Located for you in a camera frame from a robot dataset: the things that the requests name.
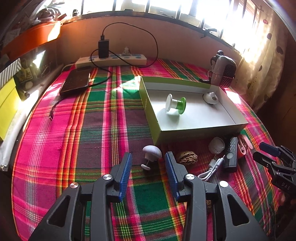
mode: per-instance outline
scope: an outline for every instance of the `plaid tablecloth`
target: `plaid tablecloth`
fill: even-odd
[[[12,209],[15,225],[22,240],[28,240],[34,228],[56,198],[72,182],[94,182],[120,163],[124,152],[132,152],[133,166],[126,198],[112,206],[116,240],[181,240],[185,222],[185,204],[178,204],[170,193],[164,160],[144,174],[142,148],[152,145],[149,127],[141,103],[139,76],[182,78],[198,81],[206,70],[189,64],[159,59],[144,69],[110,67],[113,74],[105,83],[89,88],[76,98],[68,98],[49,112],[58,100],[58,92],[69,71],[63,72],[48,88],[34,109],[23,134],[13,170]],[[93,69],[92,82],[106,79],[106,72]],[[249,122],[242,131],[258,150],[260,142],[272,140],[250,107],[241,99],[238,109]],[[207,170],[213,155],[207,140],[163,145],[170,150],[192,150],[198,164],[189,170],[198,175]],[[278,208],[279,191],[266,170],[252,159],[251,151],[239,160],[233,174],[219,172],[212,182],[226,180],[241,197],[264,231],[274,223],[271,206]],[[86,240],[89,239],[89,208]],[[208,216],[208,240],[212,240],[212,220]]]

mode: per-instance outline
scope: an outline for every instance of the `power strip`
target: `power strip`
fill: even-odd
[[[131,54],[130,56],[122,56],[121,54],[118,54],[118,56],[132,65],[146,65],[147,62],[147,59],[142,54]],[[108,58],[99,58],[99,56],[93,56],[92,61],[99,67],[128,65],[114,54],[110,54]],[[80,58],[75,63],[76,69],[88,66],[94,67],[90,57]]]

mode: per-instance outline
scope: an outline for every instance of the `black remote control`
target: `black remote control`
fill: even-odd
[[[230,138],[229,146],[225,152],[223,169],[226,172],[237,171],[237,137]]]

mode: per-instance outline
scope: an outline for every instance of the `coiled white cable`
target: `coiled white cable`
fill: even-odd
[[[224,157],[225,155],[218,160],[215,160],[214,157],[209,163],[209,169],[206,172],[199,174],[197,177],[205,182],[208,181],[210,177],[217,171],[219,166],[224,162]]]

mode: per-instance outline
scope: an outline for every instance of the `polka dot curtain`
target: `polka dot curtain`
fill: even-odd
[[[288,29],[262,1],[257,25],[249,36],[232,87],[256,112],[272,96],[281,78]]]

